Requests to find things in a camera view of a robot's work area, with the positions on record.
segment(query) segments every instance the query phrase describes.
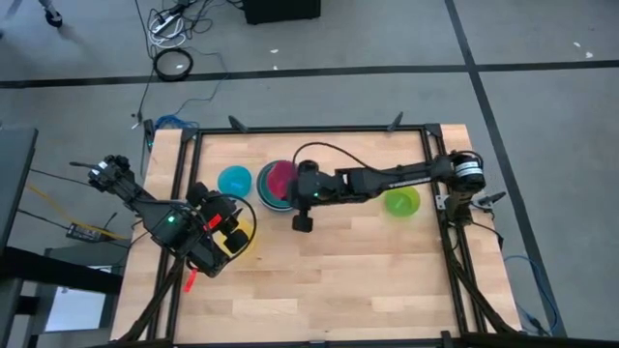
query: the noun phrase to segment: green bowl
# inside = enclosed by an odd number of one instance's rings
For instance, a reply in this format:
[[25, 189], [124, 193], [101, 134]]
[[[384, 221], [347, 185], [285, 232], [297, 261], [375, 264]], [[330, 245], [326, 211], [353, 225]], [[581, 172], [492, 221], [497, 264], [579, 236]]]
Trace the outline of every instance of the green bowl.
[[385, 208], [397, 218], [410, 217], [419, 210], [421, 199], [414, 188], [396, 188], [385, 192]]

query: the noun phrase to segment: black box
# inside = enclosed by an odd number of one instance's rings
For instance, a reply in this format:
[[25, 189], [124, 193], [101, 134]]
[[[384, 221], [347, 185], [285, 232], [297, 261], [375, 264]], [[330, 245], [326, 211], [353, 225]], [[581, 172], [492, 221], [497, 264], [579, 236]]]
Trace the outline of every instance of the black box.
[[243, 0], [249, 24], [320, 17], [320, 0]]

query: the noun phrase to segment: gray floor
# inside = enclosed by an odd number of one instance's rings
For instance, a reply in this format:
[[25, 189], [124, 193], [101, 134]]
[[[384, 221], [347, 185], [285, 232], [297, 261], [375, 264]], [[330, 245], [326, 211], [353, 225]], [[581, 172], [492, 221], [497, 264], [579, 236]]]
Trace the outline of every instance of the gray floor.
[[[150, 63], [133, 2], [57, 0], [66, 27], [47, 26], [37, 2], [24, 1], [4, 24], [0, 80], [144, 75]], [[140, 0], [147, 13], [160, 1]], [[478, 64], [619, 59], [614, 1], [456, 0]], [[8, 4], [0, 5], [0, 13]], [[463, 64], [443, 1], [323, 0], [317, 20], [249, 26], [230, 6], [210, 12], [213, 29], [191, 45], [217, 50], [233, 72], [392, 65]], [[586, 53], [593, 55], [587, 58]], [[196, 56], [194, 71], [218, 72], [212, 58]], [[618, 247], [613, 209], [617, 188], [614, 147], [619, 124], [616, 69], [482, 73], [494, 116], [524, 197], [548, 276], [569, 336], [619, 339]], [[154, 84], [144, 114], [156, 119], [182, 101], [211, 93], [216, 82]], [[75, 179], [85, 173], [70, 160], [124, 154], [137, 163], [139, 130], [129, 116], [144, 85], [0, 90], [5, 125], [39, 128], [33, 166]], [[505, 189], [486, 123], [467, 73], [402, 73], [225, 81], [214, 101], [191, 103], [179, 115], [202, 127], [225, 127], [227, 115], [249, 126], [385, 124], [400, 111], [406, 123], [466, 124], [485, 156], [489, 188]], [[71, 215], [129, 235], [132, 217], [113, 197], [31, 174], [29, 181]], [[61, 219], [36, 195], [21, 208]], [[524, 254], [513, 207], [496, 207], [504, 254]], [[43, 252], [75, 242], [62, 230], [19, 216], [11, 245]], [[113, 251], [102, 250], [102, 253]], [[510, 262], [518, 303], [544, 317], [528, 265]], [[79, 347], [106, 331], [47, 334], [39, 347]], [[18, 346], [18, 339], [12, 344]]]

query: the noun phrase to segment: chair wheel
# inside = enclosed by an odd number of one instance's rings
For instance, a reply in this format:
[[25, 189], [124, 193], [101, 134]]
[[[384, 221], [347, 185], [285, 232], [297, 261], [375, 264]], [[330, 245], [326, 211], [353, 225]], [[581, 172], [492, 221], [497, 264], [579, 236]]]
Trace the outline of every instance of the chair wheel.
[[58, 14], [58, 16], [54, 17], [54, 15], [50, 11], [45, 10], [45, 20], [47, 21], [47, 24], [51, 25], [52, 27], [60, 28], [62, 26], [62, 16], [59, 12], [56, 13]]

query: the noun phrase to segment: blue cable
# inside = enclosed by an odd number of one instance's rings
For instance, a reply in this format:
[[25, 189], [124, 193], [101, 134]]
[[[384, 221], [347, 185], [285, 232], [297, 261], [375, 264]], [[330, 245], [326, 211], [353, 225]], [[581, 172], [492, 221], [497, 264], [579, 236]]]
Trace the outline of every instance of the blue cable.
[[200, 127], [200, 124], [198, 124], [195, 121], [183, 121], [174, 115], [162, 116], [155, 122], [155, 130], [199, 128], [199, 127]]
[[[558, 310], [554, 304], [553, 301], [550, 300], [550, 296], [548, 295], [548, 293], [545, 291], [544, 287], [542, 286], [542, 284], [540, 283], [540, 278], [541, 276], [541, 272], [540, 272], [540, 268], [538, 267], [538, 265], [533, 262], [533, 260], [531, 260], [530, 258], [526, 257], [526, 256], [522, 256], [522, 255], [512, 255], [512, 256], [508, 256], [506, 258], [503, 259], [503, 261], [507, 262], [509, 260], [514, 260], [514, 259], [521, 259], [521, 260], [525, 260], [528, 261], [529, 264], [531, 264], [531, 266], [533, 267], [533, 276], [535, 277], [535, 280], [538, 284], [538, 288], [540, 289], [540, 292], [542, 293], [542, 296], [544, 296], [545, 300], [547, 301], [547, 303], [550, 305], [550, 308], [552, 309], [552, 315], [554, 317], [554, 320], [552, 321], [552, 324], [550, 325], [550, 334], [554, 333], [554, 329], [556, 329], [557, 324], [559, 323], [559, 315], [558, 315]], [[526, 310], [524, 310], [524, 308], [522, 308], [522, 306], [520, 306], [518, 303], [516, 303], [517, 308], [522, 311], [524, 313], [524, 315], [526, 316], [526, 318], [531, 321], [531, 319], [535, 319], [535, 317], [533, 315], [531, 315], [529, 312], [527, 312]]]

